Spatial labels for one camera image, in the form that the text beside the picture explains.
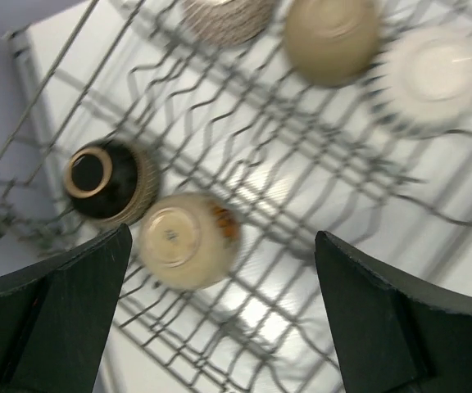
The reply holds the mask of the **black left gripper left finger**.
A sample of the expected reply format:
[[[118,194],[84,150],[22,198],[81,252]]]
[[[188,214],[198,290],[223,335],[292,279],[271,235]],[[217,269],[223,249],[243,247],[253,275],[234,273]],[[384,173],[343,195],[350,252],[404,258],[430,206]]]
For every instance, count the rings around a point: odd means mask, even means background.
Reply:
[[[132,243],[122,224],[0,277],[0,392],[93,390]]]

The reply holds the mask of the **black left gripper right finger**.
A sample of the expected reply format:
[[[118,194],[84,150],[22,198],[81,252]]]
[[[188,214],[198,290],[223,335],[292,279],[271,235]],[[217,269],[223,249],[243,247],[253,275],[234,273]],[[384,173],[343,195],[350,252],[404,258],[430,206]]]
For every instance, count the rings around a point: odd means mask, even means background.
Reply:
[[[325,231],[315,266],[346,391],[472,392],[472,297]]]

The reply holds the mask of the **brown glazed bowl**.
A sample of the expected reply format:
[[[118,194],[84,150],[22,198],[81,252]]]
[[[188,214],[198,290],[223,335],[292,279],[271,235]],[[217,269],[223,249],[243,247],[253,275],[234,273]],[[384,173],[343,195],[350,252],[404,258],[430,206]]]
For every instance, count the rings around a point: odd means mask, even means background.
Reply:
[[[63,188],[73,209],[98,228],[137,223],[156,202],[162,171],[144,142],[100,138],[68,161]]]

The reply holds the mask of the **plain white bowl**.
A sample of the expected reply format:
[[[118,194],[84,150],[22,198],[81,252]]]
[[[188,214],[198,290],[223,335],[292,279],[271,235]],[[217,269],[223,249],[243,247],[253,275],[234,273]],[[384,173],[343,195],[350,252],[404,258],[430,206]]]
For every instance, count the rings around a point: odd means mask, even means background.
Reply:
[[[166,196],[143,216],[139,259],[168,287],[194,291],[225,279],[242,242],[235,212],[209,193]]]

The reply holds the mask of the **white bowl blue stripes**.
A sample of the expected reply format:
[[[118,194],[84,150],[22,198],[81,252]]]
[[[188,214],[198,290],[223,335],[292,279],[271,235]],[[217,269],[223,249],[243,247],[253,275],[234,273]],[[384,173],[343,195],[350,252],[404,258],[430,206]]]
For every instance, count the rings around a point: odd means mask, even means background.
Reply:
[[[366,74],[376,121],[400,138],[431,138],[472,109],[472,42],[445,26],[407,30]]]

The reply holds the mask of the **black bowl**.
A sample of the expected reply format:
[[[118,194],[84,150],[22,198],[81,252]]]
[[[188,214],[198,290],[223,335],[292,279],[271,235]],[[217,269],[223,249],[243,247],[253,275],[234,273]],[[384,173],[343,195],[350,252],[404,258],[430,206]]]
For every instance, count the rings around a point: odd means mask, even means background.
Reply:
[[[376,1],[298,0],[285,19],[283,45],[293,68],[312,84],[351,83],[379,51]]]

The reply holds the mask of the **red patterned white bowl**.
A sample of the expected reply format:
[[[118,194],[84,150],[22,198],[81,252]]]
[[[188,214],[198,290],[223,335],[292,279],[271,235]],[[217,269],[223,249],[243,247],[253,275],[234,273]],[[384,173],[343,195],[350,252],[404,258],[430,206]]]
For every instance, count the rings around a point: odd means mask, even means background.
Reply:
[[[235,46],[258,35],[274,14],[276,1],[233,0],[179,2],[184,22],[202,41]]]

